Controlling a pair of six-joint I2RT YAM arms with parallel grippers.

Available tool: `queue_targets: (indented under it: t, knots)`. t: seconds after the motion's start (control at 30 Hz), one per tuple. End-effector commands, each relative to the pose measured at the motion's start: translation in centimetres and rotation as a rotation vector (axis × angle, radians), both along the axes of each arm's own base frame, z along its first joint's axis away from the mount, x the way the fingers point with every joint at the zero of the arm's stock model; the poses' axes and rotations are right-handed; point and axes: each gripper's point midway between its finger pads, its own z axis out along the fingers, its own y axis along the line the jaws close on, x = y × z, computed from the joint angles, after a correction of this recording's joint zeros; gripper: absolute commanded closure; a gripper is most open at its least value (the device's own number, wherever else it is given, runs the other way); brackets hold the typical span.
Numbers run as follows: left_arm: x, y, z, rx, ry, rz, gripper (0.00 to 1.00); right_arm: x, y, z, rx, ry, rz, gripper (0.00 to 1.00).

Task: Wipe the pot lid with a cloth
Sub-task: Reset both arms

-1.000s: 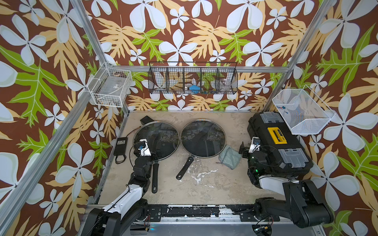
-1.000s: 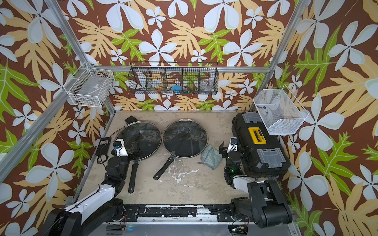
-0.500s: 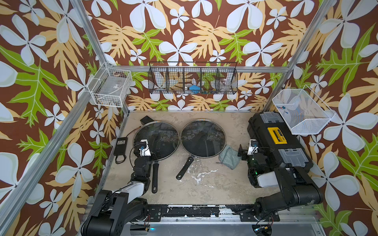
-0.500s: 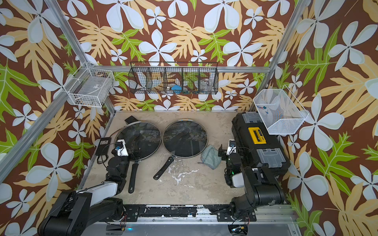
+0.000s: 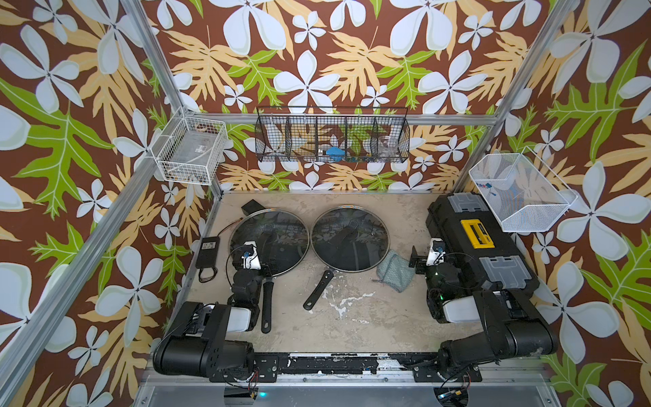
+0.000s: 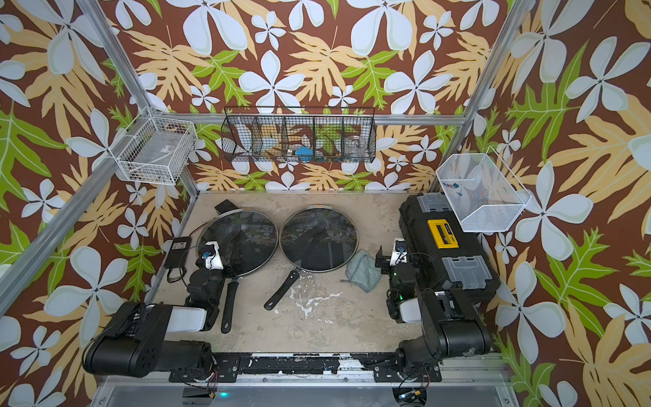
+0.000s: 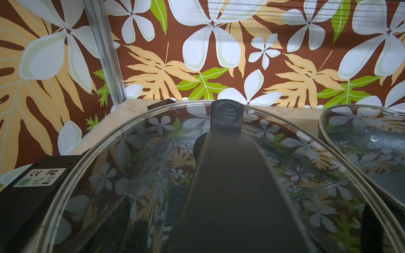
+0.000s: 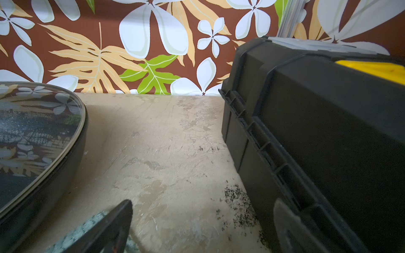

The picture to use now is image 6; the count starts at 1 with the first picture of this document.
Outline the green microfibre cloth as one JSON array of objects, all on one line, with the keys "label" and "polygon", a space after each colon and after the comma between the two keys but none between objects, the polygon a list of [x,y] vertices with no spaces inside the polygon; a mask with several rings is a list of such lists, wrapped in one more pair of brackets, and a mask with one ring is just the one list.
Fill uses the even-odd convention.
[{"label": "green microfibre cloth", "polygon": [[358,251],[347,263],[347,283],[352,283],[364,292],[370,293],[380,281],[381,269],[375,266],[375,259],[366,251]]}]

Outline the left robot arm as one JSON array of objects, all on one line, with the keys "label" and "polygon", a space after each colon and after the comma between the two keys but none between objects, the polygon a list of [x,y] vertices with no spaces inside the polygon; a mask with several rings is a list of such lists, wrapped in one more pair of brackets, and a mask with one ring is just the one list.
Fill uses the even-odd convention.
[{"label": "left robot arm", "polygon": [[169,341],[169,333],[205,332],[220,313],[225,278],[219,254],[201,250],[184,305],[127,302],[82,357],[87,373],[141,378],[169,371],[180,381],[208,381],[218,371],[211,346]]}]

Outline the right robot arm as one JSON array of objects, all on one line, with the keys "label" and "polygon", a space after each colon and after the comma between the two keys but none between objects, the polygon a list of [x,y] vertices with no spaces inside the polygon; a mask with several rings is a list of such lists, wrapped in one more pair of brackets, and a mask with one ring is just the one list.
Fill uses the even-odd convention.
[{"label": "right robot arm", "polygon": [[403,373],[434,368],[445,359],[472,357],[492,351],[493,341],[468,295],[457,284],[436,290],[411,254],[398,251],[386,256],[379,250],[375,266],[389,277],[387,307],[398,323],[419,323],[420,337],[405,340],[395,353]]}]

